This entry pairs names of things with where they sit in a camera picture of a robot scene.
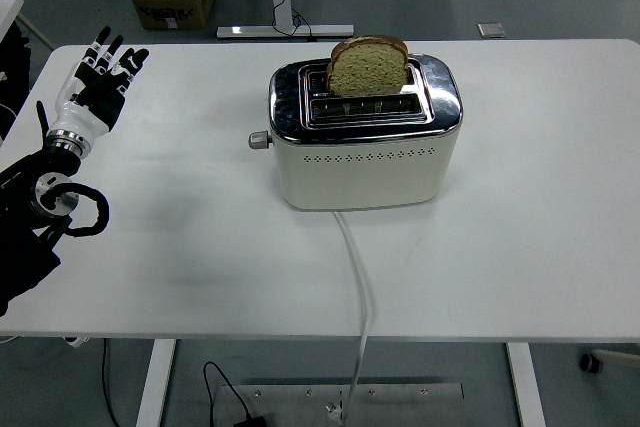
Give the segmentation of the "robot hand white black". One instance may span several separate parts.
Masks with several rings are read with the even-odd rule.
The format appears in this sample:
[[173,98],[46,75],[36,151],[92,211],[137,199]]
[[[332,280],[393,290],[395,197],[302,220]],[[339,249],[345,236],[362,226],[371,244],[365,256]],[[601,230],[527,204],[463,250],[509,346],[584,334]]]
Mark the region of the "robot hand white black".
[[66,131],[92,143],[110,132],[125,104],[125,95],[149,56],[145,48],[129,48],[121,56],[123,37],[110,39],[106,26],[71,70],[56,99],[57,119],[50,131]]

